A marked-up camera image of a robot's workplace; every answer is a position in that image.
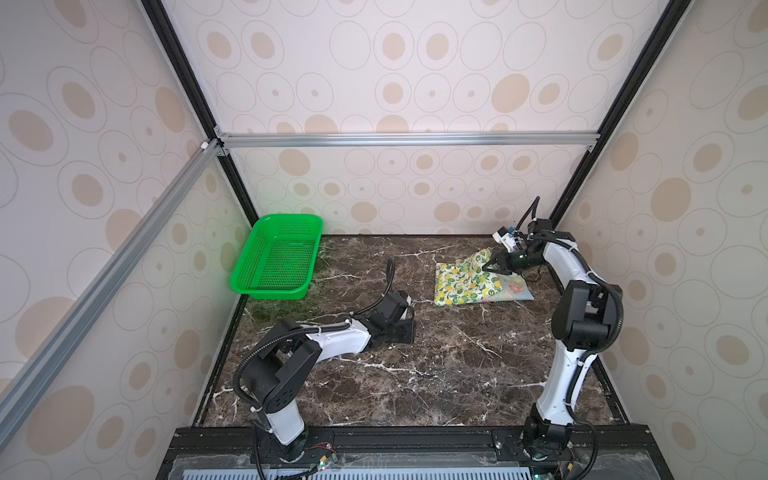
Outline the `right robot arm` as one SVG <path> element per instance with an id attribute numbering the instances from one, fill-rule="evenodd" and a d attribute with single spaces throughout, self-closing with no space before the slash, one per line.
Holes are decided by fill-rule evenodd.
<path id="1" fill-rule="evenodd" d="M 530 457 L 545 458 L 566 449 L 573 427 L 584 423 L 575 415 L 577 400 L 597 355 L 619 336 L 622 292 L 591 268 L 571 234 L 554 230 L 548 219 L 533 220 L 526 232 L 502 227 L 493 239 L 502 249 L 484 271 L 511 275 L 545 265 L 563 288 L 551 316 L 556 348 L 549 378 L 521 435 Z"/>

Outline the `pastel floral skirt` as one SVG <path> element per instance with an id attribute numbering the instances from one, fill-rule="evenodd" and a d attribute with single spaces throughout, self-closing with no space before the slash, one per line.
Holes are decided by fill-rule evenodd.
<path id="1" fill-rule="evenodd" d="M 501 290 L 489 298 L 490 302 L 531 301 L 534 299 L 522 276 L 500 276 L 499 281 Z"/>

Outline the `green yellow patterned skirt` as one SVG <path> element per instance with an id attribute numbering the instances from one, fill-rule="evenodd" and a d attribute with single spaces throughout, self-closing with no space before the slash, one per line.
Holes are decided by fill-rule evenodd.
<path id="1" fill-rule="evenodd" d="M 454 263 L 437 263 L 433 302 L 437 306 L 480 303 L 503 291 L 499 277 L 483 269 L 491 251 L 483 249 Z"/>

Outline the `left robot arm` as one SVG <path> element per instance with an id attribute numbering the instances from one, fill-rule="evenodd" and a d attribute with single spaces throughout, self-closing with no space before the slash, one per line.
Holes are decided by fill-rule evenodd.
<path id="1" fill-rule="evenodd" d="M 306 441 L 296 397 L 315 365 L 415 338 L 414 307 L 403 291 L 384 294 L 372 307 L 336 324 L 309 326 L 284 319 L 236 367 L 232 388 L 255 410 L 271 439 L 285 449 Z"/>

